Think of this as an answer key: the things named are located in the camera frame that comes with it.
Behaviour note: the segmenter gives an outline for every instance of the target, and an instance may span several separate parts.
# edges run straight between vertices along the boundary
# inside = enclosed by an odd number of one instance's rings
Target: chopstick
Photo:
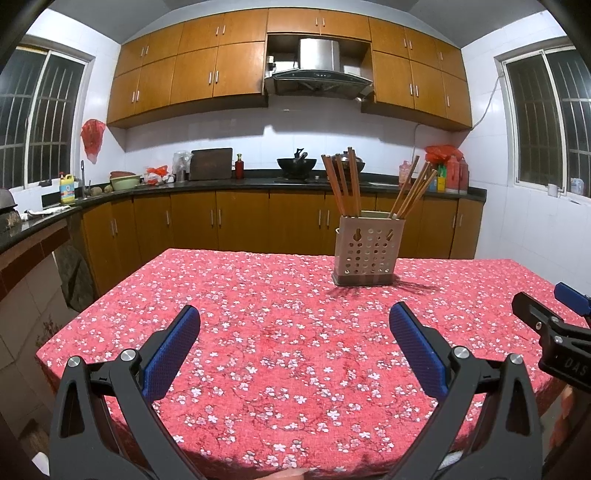
[[[418,174],[417,180],[413,183],[413,186],[410,188],[410,192],[408,192],[407,197],[404,199],[404,202],[402,203],[400,210],[397,212],[397,218],[399,218],[400,214],[406,210],[410,202],[413,201],[413,197],[416,191],[420,188],[421,182],[423,181],[423,177],[426,175],[427,169],[429,168],[431,168],[431,164],[428,161],[426,161],[425,165],[423,165],[423,168]]]
[[[347,216],[349,211],[350,198],[349,189],[347,188],[347,178],[345,177],[345,168],[343,167],[343,160],[341,159],[339,153],[335,155],[335,160],[336,166],[339,169],[339,178],[341,183],[343,184],[343,206],[345,207],[345,216]]]
[[[339,209],[339,213],[341,216],[345,215],[345,207],[343,205],[343,197],[340,193],[340,186],[339,181],[336,178],[335,168],[333,167],[332,160],[330,157],[326,157],[326,155],[322,155],[322,162],[324,162],[324,167],[326,169],[326,176],[329,178],[330,187],[335,194],[335,202],[336,206]]]
[[[398,194],[398,197],[396,197],[396,201],[394,202],[394,205],[392,205],[392,210],[390,210],[390,218],[393,218],[394,214],[398,212],[398,204],[402,200],[402,194],[404,193],[404,190],[406,190],[406,188],[408,187],[408,184],[410,183],[410,181],[413,177],[414,169],[417,168],[417,163],[418,163],[419,158],[420,157],[418,155],[416,157],[414,157],[413,164],[411,165],[410,172],[408,173],[408,177],[406,178],[406,180],[404,180],[404,184],[402,185],[402,188],[400,189],[400,193]]]
[[[416,206],[416,204],[418,203],[419,199],[423,196],[423,194],[427,191],[429,184],[433,181],[433,179],[436,176],[437,176],[437,170],[434,169],[431,172],[431,174],[429,175],[429,178],[422,183],[417,194],[414,196],[413,202],[407,206],[406,210],[404,210],[400,213],[399,218],[401,220],[404,220],[413,211],[413,208]]]
[[[353,191],[353,205],[355,212],[353,216],[361,216],[361,192],[359,191],[359,173],[357,172],[357,157],[355,150],[349,147],[349,172],[351,174],[351,190]]]

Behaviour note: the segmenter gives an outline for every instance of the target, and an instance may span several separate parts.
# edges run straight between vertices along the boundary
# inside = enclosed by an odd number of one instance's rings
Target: stainless steel range hood
[[[339,43],[324,38],[303,38],[298,48],[297,69],[276,72],[265,79],[265,88],[275,95],[313,95],[364,99],[373,83],[340,68]]]

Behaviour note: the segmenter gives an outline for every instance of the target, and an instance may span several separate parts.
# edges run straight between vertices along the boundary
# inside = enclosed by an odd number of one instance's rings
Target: perforated utensil holder
[[[391,285],[404,220],[387,212],[361,212],[340,218],[336,231],[333,281],[338,287]]]

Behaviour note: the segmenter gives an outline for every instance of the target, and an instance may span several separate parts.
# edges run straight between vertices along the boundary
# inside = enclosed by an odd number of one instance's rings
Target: red cloth
[[[198,468],[225,479],[287,466],[368,476],[401,457],[436,404],[392,341],[388,312],[399,300],[478,357],[523,354],[541,411],[560,391],[537,368],[537,335],[512,315],[511,300],[524,290],[565,320],[583,322],[554,300],[550,283],[517,263],[399,260],[396,285],[351,289],[334,286],[332,268],[332,257],[168,250],[37,356],[57,384],[70,356],[112,359],[139,348],[185,304],[196,306],[199,339],[154,408]],[[464,439],[481,402],[467,416]],[[110,406],[123,425],[116,402]]]

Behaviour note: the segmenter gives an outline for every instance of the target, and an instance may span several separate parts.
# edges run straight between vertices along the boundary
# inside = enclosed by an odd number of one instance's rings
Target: green bowl
[[[116,192],[120,192],[121,190],[130,190],[139,185],[139,175],[111,179],[111,185],[113,185],[113,190]]]

